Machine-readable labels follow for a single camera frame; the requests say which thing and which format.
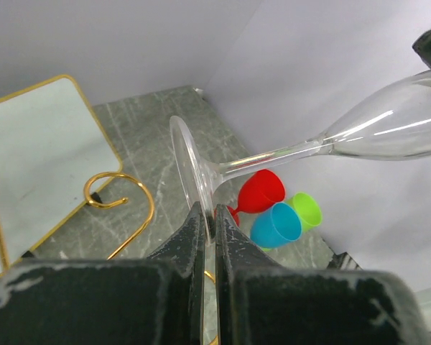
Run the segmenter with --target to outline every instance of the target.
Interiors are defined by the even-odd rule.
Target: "red plastic cup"
[[[233,220],[235,221],[236,225],[239,227],[239,216],[238,216],[238,214],[236,214],[235,210],[231,206],[227,206],[227,209],[230,211],[230,214],[233,217]],[[214,208],[214,216],[217,216],[217,208]]]
[[[230,211],[231,216],[235,220],[236,225],[239,227],[239,216],[238,216],[238,214],[235,212],[233,207],[227,206],[227,208]]]
[[[249,178],[239,191],[238,212],[261,213],[280,203],[286,197],[286,190],[279,177],[271,170],[263,169]]]

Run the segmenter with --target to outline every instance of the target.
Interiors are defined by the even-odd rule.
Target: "green cup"
[[[300,218],[302,223],[302,232],[306,232],[321,224],[323,213],[318,203],[306,193],[297,193],[286,201],[286,204],[292,207]]]

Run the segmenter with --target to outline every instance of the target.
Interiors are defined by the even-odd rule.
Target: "white backdrop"
[[[59,74],[91,104],[209,81],[261,0],[0,0],[0,97]]]
[[[411,46],[428,29],[431,0],[263,1],[205,91],[252,152],[288,146],[427,69]],[[320,203],[336,252],[431,286],[431,158],[313,157],[277,172]]]

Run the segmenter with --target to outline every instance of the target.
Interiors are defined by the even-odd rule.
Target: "blue plastic cup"
[[[286,203],[275,203],[255,220],[251,240],[261,248],[277,248],[302,235],[300,218]]]

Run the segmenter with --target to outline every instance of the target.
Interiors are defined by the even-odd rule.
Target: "white tray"
[[[85,204],[91,176],[121,169],[70,76],[0,98],[0,220],[10,261],[38,247]]]

